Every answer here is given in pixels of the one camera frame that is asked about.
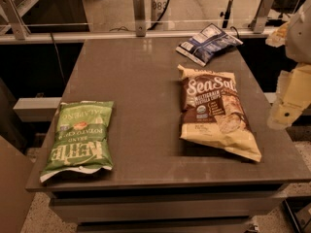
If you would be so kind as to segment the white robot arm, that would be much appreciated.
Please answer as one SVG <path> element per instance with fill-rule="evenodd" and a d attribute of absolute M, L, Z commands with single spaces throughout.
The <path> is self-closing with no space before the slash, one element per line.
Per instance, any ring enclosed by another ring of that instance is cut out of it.
<path fill-rule="evenodd" d="M 289 22 L 281 25 L 265 42 L 285 46 L 286 57 L 297 65 L 278 77 L 276 99 L 267 125 L 276 130 L 290 127 L 311 105 L 311 0 L 305 0 Z"/>

